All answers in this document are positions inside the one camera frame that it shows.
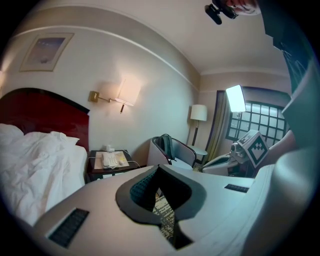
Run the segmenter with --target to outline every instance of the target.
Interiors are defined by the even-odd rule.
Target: curtain
[[[216,93],[214,116],[211,131],[206,145],[208,154],[204,159],[204,163],[218,157],[219,145],[223,140],[223,127],[225,118],[230,113],[230,106],[225,91],[218,90]]]

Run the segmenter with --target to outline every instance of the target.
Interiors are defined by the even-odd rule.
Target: carpet
[[[175,212],[172,210],[167,199],[161,196],[155,201],[155,206],[153,208],[153,213],[160,216],[161,219],[161,233],[168,239],[174,235],[174,225],[175,225]]]

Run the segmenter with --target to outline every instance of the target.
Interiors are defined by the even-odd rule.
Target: picture frame
[[[53,72],[55,66],[74,36],[74,33],[45,33],[38,35],[29,47],[20,66],[20,72]]]

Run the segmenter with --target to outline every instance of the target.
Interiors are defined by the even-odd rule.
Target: lampshade
[[[207,121],[208,110],[205,105],[193,105],[191,109],[191,119],[199,121]]]
[[[136,103],[139,92],[139,85],[127,82],[122,85],[119,96],[115,100],[122,104],[133,106]]]

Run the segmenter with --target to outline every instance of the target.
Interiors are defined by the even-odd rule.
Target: chair
[[[147,166],[155,165],[172,165],[186,170],[192,171],[197,159],[196,152],[182,143],[181,141],[172,138],[172,147],[175,159],[171,160],[159,146],[159,138],[153,137],[150,140],[149,155]]]

